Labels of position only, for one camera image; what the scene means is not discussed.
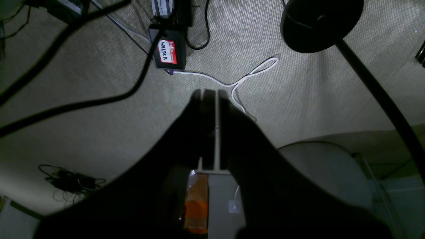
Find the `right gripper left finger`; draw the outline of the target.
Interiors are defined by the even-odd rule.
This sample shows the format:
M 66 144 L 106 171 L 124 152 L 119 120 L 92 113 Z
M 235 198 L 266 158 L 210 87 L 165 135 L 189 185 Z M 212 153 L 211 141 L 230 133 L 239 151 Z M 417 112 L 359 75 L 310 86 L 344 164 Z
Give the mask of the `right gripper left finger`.
M 41 221 L 36 239 L 186 238 L 179 224 L 190 172 L 214 164 L 214 90 L 196 90 L 134 166 L 80 203 Z

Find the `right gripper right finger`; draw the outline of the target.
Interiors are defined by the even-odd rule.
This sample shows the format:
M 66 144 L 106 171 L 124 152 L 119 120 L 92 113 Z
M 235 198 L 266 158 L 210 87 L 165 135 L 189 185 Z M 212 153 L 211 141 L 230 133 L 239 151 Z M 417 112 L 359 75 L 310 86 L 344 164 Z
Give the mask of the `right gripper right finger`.
M 221 161 L 239 185 L 246 225 L 237 239 L 391 239 L 382 221 L 295 169 L 220 90 Z

